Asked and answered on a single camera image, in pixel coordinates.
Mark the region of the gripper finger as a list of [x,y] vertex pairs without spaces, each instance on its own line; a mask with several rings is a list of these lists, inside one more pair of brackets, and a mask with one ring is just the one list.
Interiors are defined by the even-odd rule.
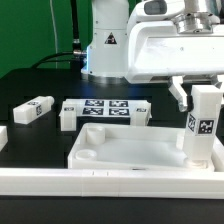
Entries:
[[211,84],[214,89],[221,95],[221,99],[224,100],[224,74],[213,75],[211,77]]
[[168,82],[168,90],[177,100],[179,111],[190,112],[193,110],[193,98],[185,92],[182,84],[182,76],[172,76]]

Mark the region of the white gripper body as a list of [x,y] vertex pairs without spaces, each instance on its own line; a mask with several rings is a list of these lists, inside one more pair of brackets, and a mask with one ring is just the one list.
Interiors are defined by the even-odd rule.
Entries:
[[212,33],[179,34],[170,20],[136,23],[131,19],[127,34],[130,83],[224,73],[224,25],[215,25]]

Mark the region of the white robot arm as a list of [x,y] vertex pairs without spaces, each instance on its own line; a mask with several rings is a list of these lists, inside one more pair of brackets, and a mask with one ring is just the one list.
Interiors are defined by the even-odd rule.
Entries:
[[214,0],[92,0],[93,38],[85,78],[101,83],[167,83],[181,111],[184,82],[224,91],[224,24]]

